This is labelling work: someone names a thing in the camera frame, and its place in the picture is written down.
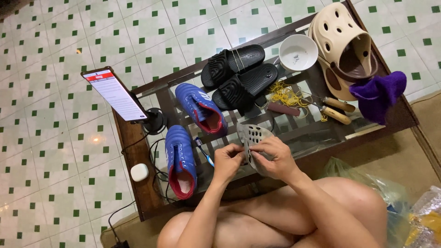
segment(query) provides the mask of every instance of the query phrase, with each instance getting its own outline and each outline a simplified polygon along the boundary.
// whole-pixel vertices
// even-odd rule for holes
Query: awl tool
[[[341,114],[341,113],[333,110],[330,107],[319,106],[319,105],[317,105],[317,104],[315,104],[313,102],[310,102],[310,101],[308,101],[308,100],[306,100],[304,98],[300,98],[300,99],[302,99],[302,100],[304,100],[304,101],[306,101],[306,102],[308,102],[308,103],[318,107],[318,109],[320,110],[321,113],[324,113],[324,114],[328,115],[329,117],[332,117],[332,118],[336,119],[337,121],[339,121],[339,122],[341,122],[343,124],[348,125],[348,124],[350,124],[352,122],[352,120],[349,119],[349,117],[347,117],[346,115]]]
[[[346,111],[346,112],[351,112],[351,113],[355,111],[355,106],[354,106],[354,105],[351,105],[351,104],[349,104],[349,103],[342,102],[342,101],[339,101],[339,100],[337,100],[337,99],[330,98],[330,97],[321,98],[321,97],[319,97],[319,96],[315,96],[315,95],[310,94],[310,93],[308,93],[308,92],[304,92],[304,91],[302,91],[302,92],[303,92],[303,93],[306,93],[306,94],[308,94],[308,95],[311,95],[311,96],[314,96],[314,97],[320,98],[320,100],[321,100],[324,104],[327,104],[327,105],[329,105],[329,106],[333,106],[333,107],[336,107],[336,108],[339,108],[339,109],[341,109],[341,110],[344,110],[344,111]]]

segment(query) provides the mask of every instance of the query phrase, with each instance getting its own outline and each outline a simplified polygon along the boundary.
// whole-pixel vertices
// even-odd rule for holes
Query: purple cloth
[[[386,125],[386,112],[406,89],[406,75],[394,71],[384,78],[375,76],[367,83],[355,83],[349,92],[359,100],[361,114],[368,120]]]

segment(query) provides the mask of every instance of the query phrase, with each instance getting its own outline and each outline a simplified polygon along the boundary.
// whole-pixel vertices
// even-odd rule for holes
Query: blue toothbrush
[[[199,149],[201,149],[201,152],[204,154],[204,156],[207,159],[208,163],[211,164],[211,166],[214,167],[214,163],[211,160],[210,156],[207,153],[205,153],[204,150],[202,150],[202,147],[201,147],[202,146],[202,141],[201,141],[201,139],[199,137],[196,137],[194,139],[194,142],[196,142],[196,145],[199,147]]]

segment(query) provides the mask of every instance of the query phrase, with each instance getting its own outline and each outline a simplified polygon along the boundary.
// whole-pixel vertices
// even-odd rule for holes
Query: phone screen
[[[147,119],[143,110],[110,70],[85,74],[83,78],[106,99],[125,121]]]

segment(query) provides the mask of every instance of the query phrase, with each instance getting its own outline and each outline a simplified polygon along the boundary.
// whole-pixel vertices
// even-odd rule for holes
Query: white bowl
[[[303,34],[291,35],[279,48],[280,64],[292,72],[308,69],[317,61],[317,57],[317,44]]]

